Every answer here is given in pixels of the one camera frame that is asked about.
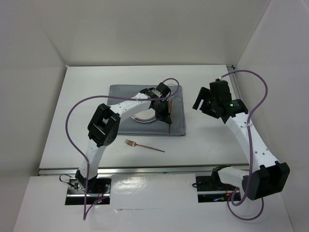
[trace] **fork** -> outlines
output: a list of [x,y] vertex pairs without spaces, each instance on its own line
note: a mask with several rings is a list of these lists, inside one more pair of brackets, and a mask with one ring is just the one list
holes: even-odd
[[155,150],[155,151],[165,152],[165,151],[162,151],[162,150],[153,148],[153,147],[149,147],[149,146],[144,146],[144,145],[137,144],[136,142],[131,141],[131,140],[128,140],[128,139],[125,140],[125,143],[128,144],[129,146],[142,146],[142,147],[145,147],[145,148],[148,148],[148,149],[152,149],[152,150]]

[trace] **gray placemat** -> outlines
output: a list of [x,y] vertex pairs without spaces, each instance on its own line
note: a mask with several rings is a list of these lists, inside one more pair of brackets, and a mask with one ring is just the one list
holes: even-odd
[[[139,91],[144,88],[151,88],[156,86],[143,86],[143,85],[112,85],[110,86],[109,95],[119,97],[134,97]],[[176,90],[176,86],[169,86],[171,91]],[[155,121],[150,124],[141,124],[128,118],[123,121],[118,130],[118,134],[125,135],[158,135],[158,136],[183,136],[185,135],[185,118],[183,110],[183,92],[182,87],[179,87],[178,92],[171,98],[173,99],[173,106],[171,112],[172,124]],[[123,100],[108,98],[107,105],[115,105],[123,102]]]

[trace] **white table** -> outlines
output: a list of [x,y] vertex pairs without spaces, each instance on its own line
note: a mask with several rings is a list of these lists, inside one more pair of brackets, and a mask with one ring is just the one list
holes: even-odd
[[[158,85],[168,77],[178,79],[183,87],[186,136],[117,136],[105,150],[100,167],[247,163],[236,138],[222,120],[192,109],[200,88],[209,87],[209,82],[225,73],[225,65],[69,67],[40,168],[77,168],[82,163],[83,157],[69,143],[64,130],[67,113],[77,101],[93,95],[107,95],[110,85]],[[71,137],[83,151],[87,148],[87,125],[97,106],[106,102],[107,99],[87,101],[76,108],[70,118]],[[129,147],[125,139],[166,152]]]

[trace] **purple cable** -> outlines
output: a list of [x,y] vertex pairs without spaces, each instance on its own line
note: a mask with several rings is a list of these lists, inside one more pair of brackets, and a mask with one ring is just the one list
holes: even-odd
[[72,146],[85,158],[86,162],[87,162],[87,173],[86,173],[86,183],[85,183],[85,195],[84,195],[84,220],[86,220],[86,217],[87,217],[87,214],[89,212],[89,210],[100,200],[103,200],[105,199],[106,197],[103,197],[103,198],[100,198],[98,199],[97,201],[93,202],[93,204],[88,208],[88,210],[86,209],[87,208],[87,192],[88,192],[88,178],[89,178],[89,169],[90,169],[90,165],[89,165],[89,159],[88,157],[82,152],[81,149],[78,148],[78,146],[73,142],[73,140],[71,139],[70,137],[70,134],[69,134],[69,128],[68,128],[68,124],[69,124],[69,118],[73,112],[73,110],[81,103],[87,101],[87,100],[90,100],[90,99],[94,99],[94,98],[114,98],[114,99],[120,99],[120,100],[127,100],[127,101],[162,101],[162,100],[166,100],[172,96],[174,96],[178,90],[179,90],[179,81],[176,80],[175,78],[168,78],[168,79],[165,79],[163,81],[166,82],[168,80],[173,80],[177,83],[177,88],[175,90],[175,92],[171,93],[169,96],[167,97],[164,97],[164,98],[156,98],[156,99],[153,99],[153,98],[145,98],[145,99],[135,99],[135,98],[122,98],[122,97],[115,97],[115,96],[108,96],[108,95],[96,95],[96,96],[92,96],[92,97],[88,97],[88,98],[84,98],[82,100],[80,100],[79,102],[77,102],[69,111],[68,115],[67,115],[67,118],[66,118],[66,123],[65,123],[65,131],[66,131],[66,135],[67,135],[67,138],[69,140],[69,142],[72,144]]
[[[224,74],[223,76],[221,76],[221,78],[223,78],[223,77],[225,77],[225,76],[228,76],[228,75],[230,75],[230,74],[239,73],[239,72],[251,73],[251,74],[257,76],[257,77],[263,82],[263,84],[264,84],[264,86],[265,86],[265,94],[264,94],[264,97],[263,97],[262,100],[252,109],[252,111],[249,113],[249,116],[248,116],[248,119],[247,119],[247,124],[249,125],[250,120],[251,120],[251,117],[252,117],[252,114],[253,114],[253,113],[256,111],[256,109],[265,101],[265,99],[266,99],[266,97],[267,97],[267,95],[268,95],[268,86],[267,86],[267,84],[266,84],[266,81],[265,81],[259,74],[255,73],[255,72],[252,72],[252,71],[250,71],[250,70],[234,70],[234,71],[232,71],[232,72],[229,72],[229,73],[227,73],[227,74]],[[234,196],[235,196],[235,193],[236,193],[237,190],[239,189],[239,188],[235,188],[235,190],[233,191],[232,196],[230,196],[230,197],[227,199],[227,207],[228,207],[228,209],[231,211],[231,213],[232,213],[235,217],[237,217],[237,218],[239,218],[239,219],[241,219],[241,220],[250,221],[250,220],[254,220],[254,219],[258,218],[258,217],[262,214],[263,209],[264,209],[264,200],[263,200],[263,198],[261,199],[261,200],[262,200],[261,211],[258,213],[258,215],[254,216],[254,217],[252,217],[252,218],[242,218],[242,217],[237,216],[237,215],[232,211],[232,209],[230,208],[230,205],[229,205],[229,202],[231,202],[232,205],[234,205],[234,206],[239,206],[239,205],[241,205],[241,204],[245,201],[245,199],[247,198],[248,192],[249,192],[249,188],[250,188],[250,185],[251,185],[252,172],[253,172],[253,143],[252,143],[251,129],[250,129],[250,127],[247,127],[247,129],[248,129],[249,146],[250,146],[250,162],[249,162],[250,164],[249,164],[249,177],[248,177],[247,187],[246,187],[246,189],[245,189],[245,193],[244,193],[242,199],[241,199],[238,203],[234,203]]]

